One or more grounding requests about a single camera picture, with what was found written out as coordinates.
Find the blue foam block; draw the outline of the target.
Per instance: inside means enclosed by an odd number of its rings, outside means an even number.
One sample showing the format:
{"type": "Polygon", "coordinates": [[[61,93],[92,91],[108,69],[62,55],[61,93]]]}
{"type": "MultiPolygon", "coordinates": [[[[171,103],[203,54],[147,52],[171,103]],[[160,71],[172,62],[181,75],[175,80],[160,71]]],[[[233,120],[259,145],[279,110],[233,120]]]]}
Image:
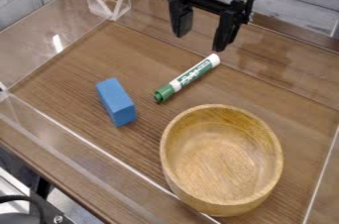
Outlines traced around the blue foam block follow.
{"type": "Polygon", "coordinates": [[[136,108],[120,82],[109,78],[94,85],[97,97],[116,127],[136,120],[136,108]]]}

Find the brown wooden bowl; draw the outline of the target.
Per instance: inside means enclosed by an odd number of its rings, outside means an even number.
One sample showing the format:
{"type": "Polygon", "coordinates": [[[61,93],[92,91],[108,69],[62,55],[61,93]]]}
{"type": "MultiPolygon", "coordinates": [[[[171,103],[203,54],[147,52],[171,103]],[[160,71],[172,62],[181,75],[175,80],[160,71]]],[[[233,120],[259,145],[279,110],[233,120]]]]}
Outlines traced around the brown wooden bowl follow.
{"type": "Polygon", "coordinates": [[[205,104],[183,111],[160,139],[165,181],[195,210],[232,217],[265,201],[283,171],[280,141],[249,111],[205,104]]]}

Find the green whiteboard marker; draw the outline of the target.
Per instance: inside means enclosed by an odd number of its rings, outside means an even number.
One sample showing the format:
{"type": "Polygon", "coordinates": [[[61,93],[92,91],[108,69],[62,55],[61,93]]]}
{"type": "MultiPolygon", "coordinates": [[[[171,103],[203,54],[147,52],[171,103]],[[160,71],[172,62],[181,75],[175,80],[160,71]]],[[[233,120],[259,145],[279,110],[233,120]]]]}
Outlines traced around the green whiteboard marker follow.
{"type": "Polygon", "coordinates": [[[155,101],[157,103],[163,103],[176,92],[179,92],[207,72],[209,72],[220,64],[220,62],[220,57],[216,54],[207,56],[197,64],[195,64],[185,72],[183,72],[155,91],[155,101]]]}

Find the black metal stand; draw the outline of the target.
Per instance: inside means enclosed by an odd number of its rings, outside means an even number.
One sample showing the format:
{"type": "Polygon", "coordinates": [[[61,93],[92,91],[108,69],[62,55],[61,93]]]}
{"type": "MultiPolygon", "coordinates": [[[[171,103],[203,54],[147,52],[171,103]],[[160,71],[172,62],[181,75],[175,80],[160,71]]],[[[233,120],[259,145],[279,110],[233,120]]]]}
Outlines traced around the black metal stand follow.
{"type": "Polygon", "coordinates": [[[28,213],[1,213],[0,224],[74,224],[65,214],[46,201],[52,189],[49,183],[9,152],[0,148],[0,168],[6,170],[29,187],[32,195],[28,213]]]}

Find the clear acrylic tray wall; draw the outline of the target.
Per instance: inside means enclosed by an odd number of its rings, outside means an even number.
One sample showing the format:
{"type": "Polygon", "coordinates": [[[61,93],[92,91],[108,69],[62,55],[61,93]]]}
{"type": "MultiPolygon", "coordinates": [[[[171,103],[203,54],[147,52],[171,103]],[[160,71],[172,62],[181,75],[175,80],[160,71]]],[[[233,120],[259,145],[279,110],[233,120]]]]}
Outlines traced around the clear acrylic tray wall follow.
{"type": "Polygon", "coordinates": [[[184,38],[165,0],[54,0],[0,31],[0,146],[108,224],[339,224],[339,54],[257,26],[167,101],[155,91],[211,52],[217,20],[184,38]],[[94,85],[116,78],[136,120],[116,127],[94,85]],[[171,190],[160,139],[205,104],[239,107],[272,129],[283,171],[252,211],[217,217],[171,190]]]}

